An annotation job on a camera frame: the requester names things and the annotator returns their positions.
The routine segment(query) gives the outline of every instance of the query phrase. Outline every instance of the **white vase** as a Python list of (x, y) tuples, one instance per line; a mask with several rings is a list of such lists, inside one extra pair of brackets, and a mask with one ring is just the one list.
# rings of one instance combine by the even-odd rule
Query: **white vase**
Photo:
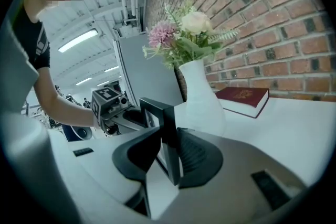
[(186, 120), (191, 129), (223, 136), (225, 114), (217, 96), (206, 80), (203, 60), (180, 66), (186, 85)]

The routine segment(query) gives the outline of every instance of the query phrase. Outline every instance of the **person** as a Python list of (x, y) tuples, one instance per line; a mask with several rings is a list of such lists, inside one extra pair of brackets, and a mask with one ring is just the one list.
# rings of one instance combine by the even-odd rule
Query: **person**
[(50, 46), (39, 16), (62, 1), (70, 0), (18, 0), (13, 12), (8, 11), (12, 30), (39, 74), (34, 90), (42, 109), (62, 124), (99, 127), (90, 109), (68, 102), (58, 94), (50, 75)]
[(91, 107), (91, 106), (90, 106), (90, 102), (87, 101), (86, 98), (84, 98), (83, 106), (84, 106), (85, 108), (88, 108), (88, 109)]

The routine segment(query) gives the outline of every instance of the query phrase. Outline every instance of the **fluorescent light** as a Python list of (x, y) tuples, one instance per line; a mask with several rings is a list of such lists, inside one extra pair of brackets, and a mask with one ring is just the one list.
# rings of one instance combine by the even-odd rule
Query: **fluorescent light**
[(84, 83), (84, 82), (86, 82), (86, 81), (88, 81), (88, 80), (90, 80), (90, 79), (92, 79), (92, 78), (87, 78), (87, 79), (84, 79), (84, 80), (82, 80), (82, 81), (78, 82), (76, 85), (80, 85), (80, 84), (82, 84), (82, 83)]
[(104, 72), (109, 72), (109, 71), (114, 70), (114, 69), (117, 69), (117, 68), (119, 68), (119, 66), (112, 67), (112, 68), (110, 68), (110, 69), (105, 70)]
[(87, 40), (88, 38), (94, 37), (98, 34), (97, 30), (93, 29), (90, 30), (82, 35), (80, 35), (79, 37), (76, 37), (75, 39), (73, 39), (72, 41), (66, 43), (64, 46), (60, 47), (58, 49), (58, 51), (60, 52), (65, 52), (66, 50), (72, 48), (73, 46), (83, 42), (84, 40)]
[(109, 82), (109, 81), (105, 81), (105, 82), (103, 82), (103, 83), (101, 83), (101, 84), (98, 84), (97, 87), (98, 87), (98, 86), (101, 86), (101, 85), (103, 85), (103, 84), (105, 84), (105, 83), (108, 83), (108, 82)]

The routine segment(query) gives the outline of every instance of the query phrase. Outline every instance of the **white table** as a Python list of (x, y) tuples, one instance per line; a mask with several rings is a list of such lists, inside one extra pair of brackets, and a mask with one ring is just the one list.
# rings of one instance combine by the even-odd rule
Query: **white table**
[[(188, 128), (186, 103), (175, 107), (176, 127)], [(224, 137), (249, 143), (311, 186), (335, 146), (336, 103), (270, 98), (257, 119), (225, 111)]]

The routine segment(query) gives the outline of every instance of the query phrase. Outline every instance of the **red book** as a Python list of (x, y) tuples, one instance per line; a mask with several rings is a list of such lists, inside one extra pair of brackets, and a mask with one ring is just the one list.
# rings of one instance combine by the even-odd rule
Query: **red book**
[(265, 107), (269, 90), (265, 88), (226, 87), (216, 92), (225, 110), (257, 118)]

